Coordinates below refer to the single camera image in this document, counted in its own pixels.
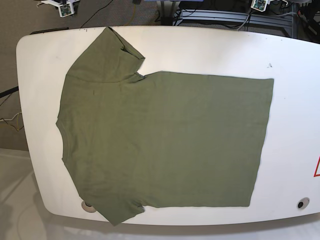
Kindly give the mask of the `olive green T-shirt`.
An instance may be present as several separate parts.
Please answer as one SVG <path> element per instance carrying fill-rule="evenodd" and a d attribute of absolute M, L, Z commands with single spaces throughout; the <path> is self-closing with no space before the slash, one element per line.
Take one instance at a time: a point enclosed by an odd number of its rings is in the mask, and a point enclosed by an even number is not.
<path fill-rule="evenodd" d="M 146 206 L 248 207 L 273 79 L 158 71 L 105 28 L 65 75 L 56 126 L 82 200 L 112 225 Z"/>

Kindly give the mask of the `red triangle sticker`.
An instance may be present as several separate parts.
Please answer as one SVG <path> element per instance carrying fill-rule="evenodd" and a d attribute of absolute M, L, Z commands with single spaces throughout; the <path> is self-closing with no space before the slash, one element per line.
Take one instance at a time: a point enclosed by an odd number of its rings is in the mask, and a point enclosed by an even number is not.
<path fill-rule="evenodd" d="M 314 177 L 319 177 L 320 176 L 320 158 L 318 159 L 316 168 L 315 168 L 315 172 L 314 172 Z"/>

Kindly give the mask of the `aluminium frame rail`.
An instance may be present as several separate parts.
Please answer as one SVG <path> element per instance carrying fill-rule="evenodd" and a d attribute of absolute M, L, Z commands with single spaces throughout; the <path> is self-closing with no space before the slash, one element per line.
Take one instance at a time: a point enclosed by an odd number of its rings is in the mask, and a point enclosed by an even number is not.
<path fill-rule="evenodd" d="M 241 13 L 218 10 L 183 9 L 180 14 L 181 21 L 203 22 L 210 25 L 224 25 L 230 29 L 241 29 L 244 26 L 260 26 L 278 28 L 283 30 L 289 37 L 298 37 L 298 24 L 295 12 L 278 15 L 266 15 L 261 13 Z"/>

